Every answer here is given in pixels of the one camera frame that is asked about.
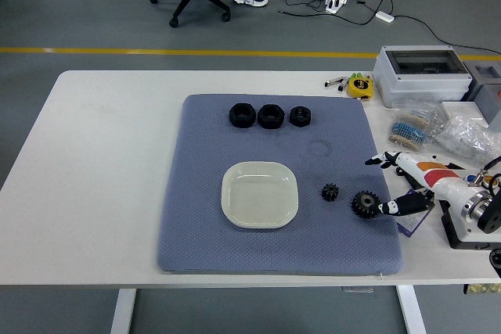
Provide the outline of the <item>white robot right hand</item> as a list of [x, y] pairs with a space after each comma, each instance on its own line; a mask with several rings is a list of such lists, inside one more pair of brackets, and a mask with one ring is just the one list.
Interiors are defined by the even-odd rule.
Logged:
[[462, 209], [481, 188], [469, 186], [454, 170], [428, 157], [405, 152], [384, 152], [365, 162], [379, 164], [381, 168], [399, 167], [423, 187], [421, 191], [406, 194], [396, 199], [372, 205], [373, 212], [392, 216], [419, 213], [431, 207], [435, 199], [449, 202], [451, 207]]

